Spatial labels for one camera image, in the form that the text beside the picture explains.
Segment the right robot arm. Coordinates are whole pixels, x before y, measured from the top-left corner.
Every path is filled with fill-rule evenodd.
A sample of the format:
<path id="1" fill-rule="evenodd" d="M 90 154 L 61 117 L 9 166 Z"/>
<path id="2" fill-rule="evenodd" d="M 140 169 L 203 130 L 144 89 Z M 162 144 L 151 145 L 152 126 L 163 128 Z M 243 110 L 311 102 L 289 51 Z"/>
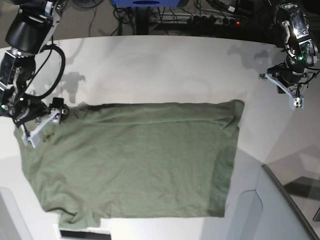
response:
<path id="1" fill-rule="evenodd" d="M 66 0 L 11 0 L 19 7 L 6 34 L 10 49 L 0 63 L 0 115 L 11 118 L 22 129 L 22 141 L 36 148 L 39 133 L 48 124 L 60 124 L 69 114 L 63 98 L 55 97 L 46 105 L 48 97 L 62 79 L 66 57 L 53 42 L 54 32 L 68 4 Z M 39 73 L 36 55 L 56 52 L 61 58 L 59 73 L 52 86 L 43 94 L 28 93 L 27 89 Z"/>

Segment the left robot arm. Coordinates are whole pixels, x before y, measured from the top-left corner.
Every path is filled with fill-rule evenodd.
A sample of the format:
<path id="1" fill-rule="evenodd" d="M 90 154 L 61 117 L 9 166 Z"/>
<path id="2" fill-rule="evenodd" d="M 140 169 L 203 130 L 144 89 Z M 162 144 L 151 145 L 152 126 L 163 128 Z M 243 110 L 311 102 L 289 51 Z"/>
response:
<path id="1" fill-rule="evenodd" d="M 304 92 L 320 74 L 318 46 L 312 36 L 309 20 L 300 0 L 269 0 L 271 27 L 282 51 L 284 62 L 259 75 L 277 86 L 279 94 L 289 97 L 291 109 L 304 108 Z"/>

